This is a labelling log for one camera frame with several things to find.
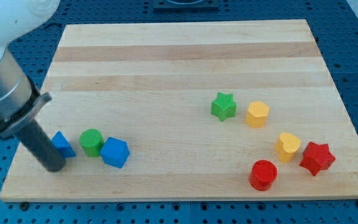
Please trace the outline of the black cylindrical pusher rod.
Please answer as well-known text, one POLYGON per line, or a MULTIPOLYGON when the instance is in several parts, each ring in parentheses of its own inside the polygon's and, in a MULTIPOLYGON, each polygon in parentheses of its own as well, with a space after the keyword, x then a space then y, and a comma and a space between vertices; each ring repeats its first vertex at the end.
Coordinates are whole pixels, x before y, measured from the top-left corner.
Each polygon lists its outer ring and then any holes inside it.
POLYGON ((15 137, 30 151, 30 153, 49 172, 58 172, 66 164, 65 158, 59 153, 52 140, 41 126, 32 120, 18 132, 15 137))

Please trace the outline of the grey metal tool mount bracket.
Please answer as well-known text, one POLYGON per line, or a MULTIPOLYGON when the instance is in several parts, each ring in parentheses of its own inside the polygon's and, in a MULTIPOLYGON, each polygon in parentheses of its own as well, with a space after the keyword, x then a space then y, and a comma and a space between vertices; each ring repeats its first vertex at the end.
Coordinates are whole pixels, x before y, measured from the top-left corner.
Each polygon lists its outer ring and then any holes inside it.
POLYGON ((49 93, 41 94, 37 85, 32 80, 30 81, 30 86, 32 93, 24 106, 8 119, 0 120, 0 139, 9 139, 30 124, 41 108, 52 100, 49 93))

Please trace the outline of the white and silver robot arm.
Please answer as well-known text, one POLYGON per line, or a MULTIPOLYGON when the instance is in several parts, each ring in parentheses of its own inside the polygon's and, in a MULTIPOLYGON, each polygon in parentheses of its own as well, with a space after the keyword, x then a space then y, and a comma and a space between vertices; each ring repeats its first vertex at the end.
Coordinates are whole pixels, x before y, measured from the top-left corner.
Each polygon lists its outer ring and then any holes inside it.
POLYGON ((62 170, 65 158, 35 116, 52 97, 40 93, 8 45, 49 20, 59 4, 59 0, 0 0, 0 139, 19 139, 49 172, 62 170))

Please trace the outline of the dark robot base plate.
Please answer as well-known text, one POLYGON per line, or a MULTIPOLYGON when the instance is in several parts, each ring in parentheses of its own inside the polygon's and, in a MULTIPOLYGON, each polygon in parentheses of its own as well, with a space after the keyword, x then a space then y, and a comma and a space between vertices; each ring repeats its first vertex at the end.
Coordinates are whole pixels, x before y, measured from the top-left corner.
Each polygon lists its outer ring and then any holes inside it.
POLYGON ((154 10, 218 9, 220 0, 152 0, 154 10))

